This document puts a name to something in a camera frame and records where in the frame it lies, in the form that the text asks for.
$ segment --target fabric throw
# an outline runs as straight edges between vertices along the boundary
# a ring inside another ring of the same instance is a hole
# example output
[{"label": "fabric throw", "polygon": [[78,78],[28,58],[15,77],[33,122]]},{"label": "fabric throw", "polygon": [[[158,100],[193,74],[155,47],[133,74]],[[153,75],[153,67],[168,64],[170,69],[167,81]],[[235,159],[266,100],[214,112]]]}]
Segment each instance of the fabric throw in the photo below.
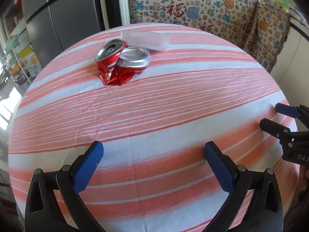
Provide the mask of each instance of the fabric throw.
[{"label": "fabric throw", "polygon": [[185,25],[219,36],[268,72],[289,31],[289,15],[261,0],[130,0],[131,22]]}]

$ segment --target aluminum can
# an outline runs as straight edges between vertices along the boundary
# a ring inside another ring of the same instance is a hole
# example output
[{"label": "aluminum can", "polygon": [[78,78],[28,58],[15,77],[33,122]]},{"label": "aluminum can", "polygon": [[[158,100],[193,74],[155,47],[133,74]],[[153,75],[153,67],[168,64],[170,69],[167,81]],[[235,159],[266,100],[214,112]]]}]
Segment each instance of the aluminum can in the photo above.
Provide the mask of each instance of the aluminum can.
[{"label": "aluminum can", "polygon": [[114,69],[119,85],[141,74],[148,67],[150,61],[151,55],[147,49],[141,47],[125,48],[120,54]]},{"label": "aluminum can", "polygon": [[98,65],[99,76],[104,84],[110,80],[112,71],[121,54],[127,47],[127,43],[121,39],[109,41],[103,48],[100,49],[95,61]]}]

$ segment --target gray refrigerator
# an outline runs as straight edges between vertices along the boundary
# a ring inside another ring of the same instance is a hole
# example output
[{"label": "gray refrigerator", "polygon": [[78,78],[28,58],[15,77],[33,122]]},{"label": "gray refrigerator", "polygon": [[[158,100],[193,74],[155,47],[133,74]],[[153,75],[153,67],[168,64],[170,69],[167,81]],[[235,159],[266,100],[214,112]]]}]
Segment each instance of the gray refrigerator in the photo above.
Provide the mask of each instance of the gray refrigerator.
[{"label": "gray refrigerator", "polygon": [[99,0],[21,0],[32,46],[45,67],[78,41],[105,30]]}]

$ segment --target plastic container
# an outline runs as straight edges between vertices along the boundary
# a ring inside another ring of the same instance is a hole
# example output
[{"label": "plastic container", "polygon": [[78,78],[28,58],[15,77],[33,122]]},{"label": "plastic container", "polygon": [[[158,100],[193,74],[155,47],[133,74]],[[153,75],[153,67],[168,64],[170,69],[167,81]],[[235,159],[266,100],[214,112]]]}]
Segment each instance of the plastic container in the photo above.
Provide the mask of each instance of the plastic container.
[{"label": "plastic container", "polygon": [[170,45],[170,36],[156,32],[122,31],[121,40],[128,46],[142,47],[149,50],[163,51]]}]

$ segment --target red and white striped tablecloth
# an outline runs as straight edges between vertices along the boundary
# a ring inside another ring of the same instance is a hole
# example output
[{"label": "red and white striped tablecloth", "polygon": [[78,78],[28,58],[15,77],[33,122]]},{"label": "red and white striped tablecloth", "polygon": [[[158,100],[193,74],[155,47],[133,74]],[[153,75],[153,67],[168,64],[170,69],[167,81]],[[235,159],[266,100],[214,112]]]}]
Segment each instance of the red and white striped tablecloth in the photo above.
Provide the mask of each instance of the red and white striped tablecloth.
[{"label": "red and white striped tablecloth", "polygon": [[[151,52],[143,74],[104,86],[94,57],[121,30],[169,34],[171,45]],[[80,196],[107,232],[202,231],[228,195],[203,158],[213,140],[237,165],[273,168],[286,213],[299,166],[283,161],[278,140],[259,129],[269,118],[296,130],[293,119],[276,114],[278,102],[287,104],[260,64],[206,32],[138,24],[93,35],[51,61],[21,101],[9,145],[16,202],[24,213],[36,168],[59,170],[99,140],[104,157]]]}]

